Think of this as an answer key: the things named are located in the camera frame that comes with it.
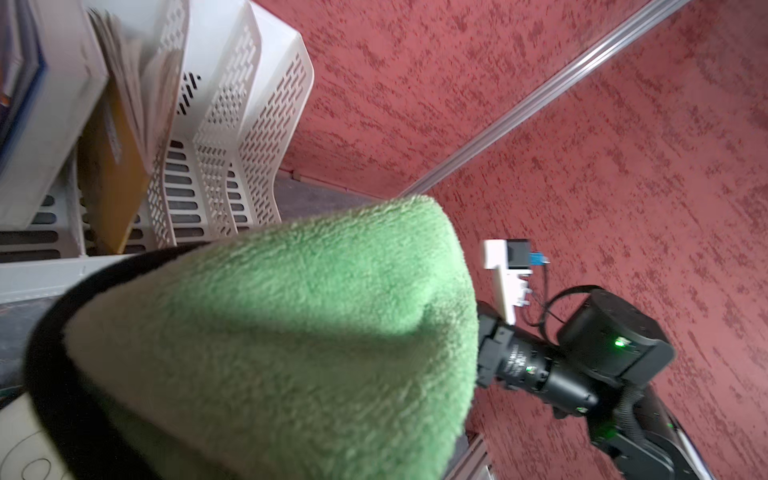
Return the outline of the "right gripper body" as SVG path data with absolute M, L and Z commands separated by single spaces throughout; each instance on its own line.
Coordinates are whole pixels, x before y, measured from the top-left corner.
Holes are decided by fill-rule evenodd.
M 557 417 L 585 416 L 599 405 L 597 382 L 568 363 L 557 349 L 529 332 L 507 324 L 486 302 L 479 320 L 476 385 L 497 383 L 523 390 L 553 407 Z

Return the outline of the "green microfibre cloth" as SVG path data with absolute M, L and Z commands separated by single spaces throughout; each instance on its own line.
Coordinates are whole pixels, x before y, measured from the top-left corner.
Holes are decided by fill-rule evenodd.
M 477 349 L 459 240 L 415 196 L 107 267 L 24 381 L 77 479 L 439 479 Z

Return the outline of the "square flower plate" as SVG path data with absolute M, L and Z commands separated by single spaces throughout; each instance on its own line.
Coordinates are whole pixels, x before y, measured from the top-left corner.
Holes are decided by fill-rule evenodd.
M 1 480 L 71 480 L 27 393 L 1 410 Z

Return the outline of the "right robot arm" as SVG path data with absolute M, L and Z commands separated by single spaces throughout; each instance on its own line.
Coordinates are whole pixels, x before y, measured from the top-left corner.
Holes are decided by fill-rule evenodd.
M 477 305 L 477 384 L 523 390 L 553 408 L 556 418 L 582 417 L 591 444 L 626 479 L 710 479 L 713 474 L 686 431 L 651 386 L 676 352 L 659 323 L 595 285 L 582 294 L 551 343 L 507 324 L 485 302 Z

